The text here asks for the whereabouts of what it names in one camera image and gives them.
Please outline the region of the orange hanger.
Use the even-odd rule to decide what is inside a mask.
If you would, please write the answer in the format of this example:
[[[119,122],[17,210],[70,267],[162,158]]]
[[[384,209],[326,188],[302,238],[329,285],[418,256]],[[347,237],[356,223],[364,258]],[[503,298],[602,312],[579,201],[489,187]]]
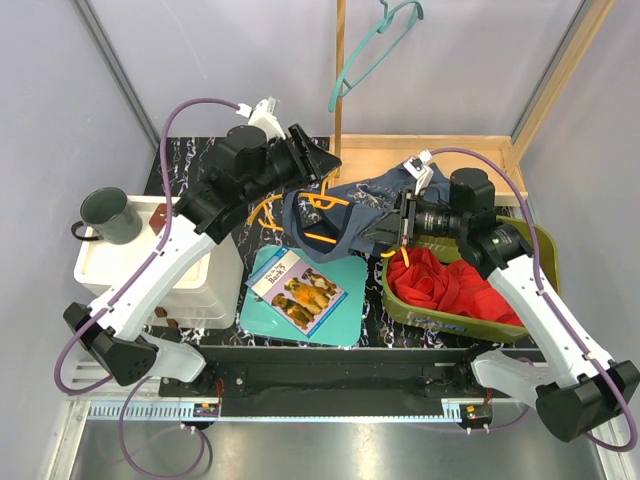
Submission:
[[[329,210],[337,205],[347,204],[345,200],[328,195],[328,190],[330,189],[319,191],[296,190],[301,193],[300,210],[303,214],[303,224],[305,226],[320,220],[318,215],[320,210]],[[248,222],[253,223],[258,220],[265,228],[285,233],[282,226],[282,208],[287,194],[272,195],[262,201],[250,213]],[[391,250],[392,247],[378,258],[388,255]]]

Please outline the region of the navy blue tank top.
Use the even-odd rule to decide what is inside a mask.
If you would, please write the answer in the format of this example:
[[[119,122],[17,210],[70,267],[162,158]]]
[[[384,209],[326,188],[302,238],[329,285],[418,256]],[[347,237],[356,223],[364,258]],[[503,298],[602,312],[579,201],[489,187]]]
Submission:
[[[316,263],[337,261],[355,252],[379,257],[390,245],[364,239],[362,233],[396,206],[403,190],[415,187],[416,178],[397,165],[381,176],[332,188],[327,194],[347,204],[320,210],[320,220],[307,226],[300,210],[301,193],[291,192],[283,201],[282,226]]]

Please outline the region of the red tank top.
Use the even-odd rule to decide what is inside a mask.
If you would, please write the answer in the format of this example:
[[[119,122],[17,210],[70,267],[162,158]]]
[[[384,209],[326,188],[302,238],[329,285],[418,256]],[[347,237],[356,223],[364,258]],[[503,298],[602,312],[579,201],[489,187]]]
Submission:
[[[444,264],[426,247],[410,248],[391,257],[386,277],[393,294],[408,305],[522,325],[505,299],[463,259]]]

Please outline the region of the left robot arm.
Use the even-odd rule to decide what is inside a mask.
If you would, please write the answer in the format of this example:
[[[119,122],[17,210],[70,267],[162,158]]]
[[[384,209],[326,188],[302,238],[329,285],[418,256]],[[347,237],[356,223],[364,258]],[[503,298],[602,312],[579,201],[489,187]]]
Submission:
[[[232,128],[215,141],[200,179],[167,207],[159,245],[131,277],[88,305],[66,308],[75,340],[123,387],[156,376],[180,381],[193,395],[208,394],[216,372],[202,354],[145,334],[144,324],[191,266],[247,220],[251,204],[275,190],[319,182],[341,165],[297,124],[275,137],[256,126]]]

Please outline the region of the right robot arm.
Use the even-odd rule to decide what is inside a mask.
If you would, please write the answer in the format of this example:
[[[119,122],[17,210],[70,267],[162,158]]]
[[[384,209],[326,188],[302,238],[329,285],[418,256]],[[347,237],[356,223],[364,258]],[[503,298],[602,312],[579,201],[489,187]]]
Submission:
[[[505,393],[535,409],[563,442],[627,412],[639,385],[638,368],[630,360],[615,361],[581,327],[541,273],[536,239],[498,219],[495,188],[483,170],[456,170],[447,203],[403,191],[396,207],[363,233],[393,246],[408,246],[422,235],[456,242],[461,257],[511,306],[547,362],[537,368],[499,350],[480,353],[454,371],[460,393]]]

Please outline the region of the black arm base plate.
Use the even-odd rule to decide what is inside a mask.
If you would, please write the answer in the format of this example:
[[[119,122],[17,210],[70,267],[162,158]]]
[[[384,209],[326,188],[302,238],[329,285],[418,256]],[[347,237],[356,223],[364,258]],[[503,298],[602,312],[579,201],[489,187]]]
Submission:
[[[418,419],[443,399],[483,401],[485,388],[463,366],[463,349],[205,346],[196,385],[163,379],[163,397],[222,396],[222,416],[276,421]]]

